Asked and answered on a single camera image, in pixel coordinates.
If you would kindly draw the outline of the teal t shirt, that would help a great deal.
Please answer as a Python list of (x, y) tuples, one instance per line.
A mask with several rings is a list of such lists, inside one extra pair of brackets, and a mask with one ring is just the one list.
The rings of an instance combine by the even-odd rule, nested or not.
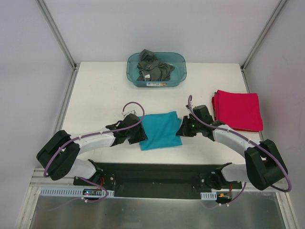
[(176, 133), (182, 120), (176, 111), (164, 114), (147, 114), (142, 121), (147, 140), (140, 142), (142, 151), (181, 146), (181, 137)]

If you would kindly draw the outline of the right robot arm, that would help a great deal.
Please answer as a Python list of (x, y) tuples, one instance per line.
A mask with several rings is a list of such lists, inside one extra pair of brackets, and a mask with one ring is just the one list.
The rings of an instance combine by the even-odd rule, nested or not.
[(205, 105), (190, 108), (189, 111), (182, 119), (177, 136), (194, 137), (202, 134), (213, 142), (229, 147), (245, 159), (243, 165), (229, 162), (218, 167), (206, 177), (208, 187), (220, 190), (233, 182), (244, 182), (251, 183), (258, 190), (272, 187), (282, 192), (291, 191), (288, 170), (272, 140), (251, 140), (224, 122), (213, 120)]

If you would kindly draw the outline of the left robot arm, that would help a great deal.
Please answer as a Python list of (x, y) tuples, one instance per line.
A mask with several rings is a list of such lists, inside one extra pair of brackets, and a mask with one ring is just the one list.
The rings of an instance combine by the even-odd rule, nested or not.
[(38, 152), (36, 158), (44, 168), (44, 177), (59, 180), (65, 176), (78, 177), (95, 186), (102, 180), (102, 169), (92, 160), (78, 155), (102, 147), (113, 147), (128, 141), (139, 143), (148, 137), (142, 125), (143, 116), (128, 114), (123, 120), (107, 125), (100, 131), (72, 136), (58, 131)]

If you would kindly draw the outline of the folded red t shirt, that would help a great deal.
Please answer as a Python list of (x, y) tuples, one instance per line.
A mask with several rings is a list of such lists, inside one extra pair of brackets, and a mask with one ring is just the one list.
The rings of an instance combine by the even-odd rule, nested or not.
[(230, 93), (218, 90), (212, 97), (214, 118), (232, 129), (246, 132), (263, 131), (259, 97), (256, 93)]

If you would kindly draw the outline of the dark grey crumpled shirt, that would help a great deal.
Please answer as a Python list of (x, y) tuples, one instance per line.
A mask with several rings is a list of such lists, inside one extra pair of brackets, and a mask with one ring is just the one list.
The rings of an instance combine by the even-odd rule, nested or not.
[(171, 79), (171, 73), (175, 70), (174, 66), (161, 62), (153, 52), (146, 49), (140, 53), (140, 58), (137, 65), (139, 70), (137, 81), (169, 81)]

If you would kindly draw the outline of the teal plastic bin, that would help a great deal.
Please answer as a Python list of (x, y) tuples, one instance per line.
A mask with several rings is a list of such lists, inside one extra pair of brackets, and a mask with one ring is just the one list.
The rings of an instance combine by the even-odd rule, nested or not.
[(186, 79), (187, 69), (184, 57), (175, 52), (154, 52), (156, 57), (164, 63), (175, 67), (171, 73), (169, 81), (137, 81), (139, 70), (137, 65), (140, 58), (140, 53), (131, 55), (127, 60), (126, 76), (127, 79), (137, 87), (175, 87)]

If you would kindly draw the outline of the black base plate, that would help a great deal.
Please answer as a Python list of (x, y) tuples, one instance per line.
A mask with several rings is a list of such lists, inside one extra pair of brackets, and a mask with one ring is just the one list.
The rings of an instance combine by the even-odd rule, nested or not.
[(219, 165), (98, 163), (96, 184), (122, 198), (200, 199)]

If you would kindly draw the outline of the left aluminium frame post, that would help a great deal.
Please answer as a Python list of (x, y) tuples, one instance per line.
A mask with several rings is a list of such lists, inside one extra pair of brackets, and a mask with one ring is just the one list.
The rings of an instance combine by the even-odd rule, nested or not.
[(63, 52), (66, 60), (68, 61), (69, 65), (71, 66), (72, 69), (77, 68), (77, 63), (75, 62), (46, 2), (44, 0), (36, 0), (36, 3), (38, 4), (55, 40), (57, 41), (61, 51)]

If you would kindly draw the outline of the aluminium frame post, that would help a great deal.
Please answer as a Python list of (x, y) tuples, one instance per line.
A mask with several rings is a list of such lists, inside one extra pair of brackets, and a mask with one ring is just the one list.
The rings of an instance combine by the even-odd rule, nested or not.
[(241, 65), (241, 71), (244, 72), (247, 66), (250, 64), (250, 61), (253, 59), (254, 55), (257, 53), (258, 49), (262, 45), (264, 39), (268, 35), (269, 31), (271, 30), (272, 26), (274, 25), (275, 21), (279, 17), (280, 13), (282, 12), (283, 8), (288, 3), (288, 0), (280, 0), (273, 12), (271, 13), (269, 19), (267, 20), (265, 26), (263, 27), (262, 31), (260, 32), (258, 38), (256, 39), (254, 45), (252, 46), (250, 52), (248, 53), (245, 61)]
[(77, 63), (75, 62), (46, 2), (44, 0), (36, 0), (36, 3), (38, 4), (55, 40), (57, 41), (61, 51), (63, 52), (66, 60), (68, 61), (69, 65), (71, 66), (72, 69), (77, 68)]

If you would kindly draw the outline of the right aluminium frame post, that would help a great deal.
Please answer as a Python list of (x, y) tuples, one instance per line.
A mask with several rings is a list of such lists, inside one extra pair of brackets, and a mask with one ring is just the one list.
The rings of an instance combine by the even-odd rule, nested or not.
[(250, 61), (253, 59), (254, 55), (257, 53), (258, 49), (262, 45), (264, 39), (268, 35), (269, 31), (271, 30), (272, 26), (274, 25), (275, 21), (279, 17), (280, 13), (282, 12), (283, 8), (288, 3), (288, 0), (280, 0), (273, 12), (271, 13), (269, 19), (267, 20), (265, 26), (263, 27), (262, 31), (260, 32), (258, 38), (256, 39), (254, 45), (252, 46), (250, 52), (248, 53), (245, 61), (241, 65), (241, 71), (244, 72), (247, 66), (250, 64)]

